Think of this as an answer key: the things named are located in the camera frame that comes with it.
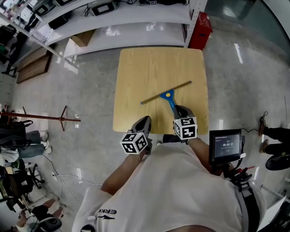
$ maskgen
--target monitor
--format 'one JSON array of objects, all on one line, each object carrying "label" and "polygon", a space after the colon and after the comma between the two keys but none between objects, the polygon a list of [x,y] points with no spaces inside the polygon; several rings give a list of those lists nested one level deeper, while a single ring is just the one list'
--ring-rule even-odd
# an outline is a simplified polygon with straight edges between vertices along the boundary
[{"label": "monitor", "polygon": [[209,163],[211,165],[239,160],[241,148],[241,130],[211,130],[209,132]]}]

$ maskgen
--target shoe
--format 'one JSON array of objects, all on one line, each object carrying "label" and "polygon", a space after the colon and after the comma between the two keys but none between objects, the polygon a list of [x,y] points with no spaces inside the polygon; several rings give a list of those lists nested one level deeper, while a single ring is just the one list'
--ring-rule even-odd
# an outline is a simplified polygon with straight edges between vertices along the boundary
[{"label": "shoe", "polygon": [[44,149],[47,149],[48,147],[50,147],[50,142],[47,140],[47,141],[46,141],[46,146],[45,146]]},{"label": "shoe", "polygon": [[41,139],[42,142],[46,142],[47,139],[48,139],[48,133],[46,132],[43,136],[41,136],[40,139]]},{"label": "shoe", "polygon": [[53,151],[52,147],[51,147],[51,146],[48,146],[48,147],[44,150],[43,154],[44,154],[44,155],[49,155],[50,153],[52,153],[52,151]]},{"label": "shoe", "polygon": [[260,149],[259,149],[259,152],[262,154],[262,153],[265,153],[265,149],[266,147],[269,145],[269,140],[265,140],[264,142],[261,143],[260,145]]},{"label": "shoe", "polygon": [[263,130],[264,130],[265,124],[266,124],[266,121],[264,119],[261,119],[259,131],[258,131],[260,137],[263,135]]},{"label": "shoe", "polygon": [[163,142],[160,141],[160,140],[157,140],[157,142],[156,142],[156,146],[158,146],[158,145],[160,145],[160,144],[163,144]]}]

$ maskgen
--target shelf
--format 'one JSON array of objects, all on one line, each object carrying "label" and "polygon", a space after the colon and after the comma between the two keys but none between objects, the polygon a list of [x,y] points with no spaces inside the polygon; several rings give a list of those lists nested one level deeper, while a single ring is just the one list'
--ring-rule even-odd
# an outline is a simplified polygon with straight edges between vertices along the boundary
[{"label": "shelf", "polygon": [[36,27],[31,30],[30,32],[33,34],[35,31],[43,27],[44,25],[48,24],[52,20],[56,19],[57,17],[74,10],[80,6],[86,5],[88,3],[94,2],[95,0],[75,0],[65,6],[56,6],[50,12],[45,14],[41,21],[36,25]]},{"label": "shelf", "polygon": [[69,39],[63,56],[68,58],[104,49],[142,45],[184,46],[182,24],[133,23],[100,28],[87,47],[79,47]]},{"label": "shelf", "polygon": [[113,25],[144,22],[191,23],[189,6],[183,4],[140,6],[139,3],[129,5],[121,2],[117,10],[108,14],[83,17],[81,16],[82,12],[83,9],[82,11],[80,9],[75,10],[72,18],[64,26],[47,32],[46,34],[49,34],[49,36],[46,45],[84,31]]}]

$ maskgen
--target black bag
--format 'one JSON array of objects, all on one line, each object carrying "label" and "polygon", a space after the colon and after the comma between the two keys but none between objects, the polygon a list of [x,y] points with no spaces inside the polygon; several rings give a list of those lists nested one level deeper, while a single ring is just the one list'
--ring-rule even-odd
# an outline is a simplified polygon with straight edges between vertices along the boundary
[{"label": "black bag", "polygon": [[21,148],[25,150],[32,143],[31,140],[26,139],[25,128],[32,123],[31,120],[27,120],[20,122],[13,121],[10,125],[0,125],[0,146],[8,149]]}]

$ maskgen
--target wooden board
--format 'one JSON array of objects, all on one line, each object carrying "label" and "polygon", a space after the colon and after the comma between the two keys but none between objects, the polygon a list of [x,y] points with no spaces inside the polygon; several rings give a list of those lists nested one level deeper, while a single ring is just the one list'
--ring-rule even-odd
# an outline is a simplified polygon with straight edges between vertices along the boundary
[{"label": "wooden board", "polygon": [[175,103],[192,110],[198,134],[208,132],[208,87],[203,53],[187,48],[129,48],[121,51],[116,83],[113,130],[127,132],[140,118],[152,119],[151,133],[173,134],[168,101],[140,102],[187,81],[174,93]]},{"label": "wooden board", "polygon": [[49,57],[43,57],[40,60],[24,67],[18,73],[16,83],[19,84],[38,75],[47,73],[51,56],[52,54]]},{"label": "wooden board", "polygon": [[[55,44],[50,45],[52,49],[55,48]],[[17,71],[20,72],[24,67],[33,64],[34,62],[44,58],[49,57],[51,54],[50,51],[46,50],[43,47],[38,48],[34,52],[32,52],[29,56],[25,57],[17,67]]]}]

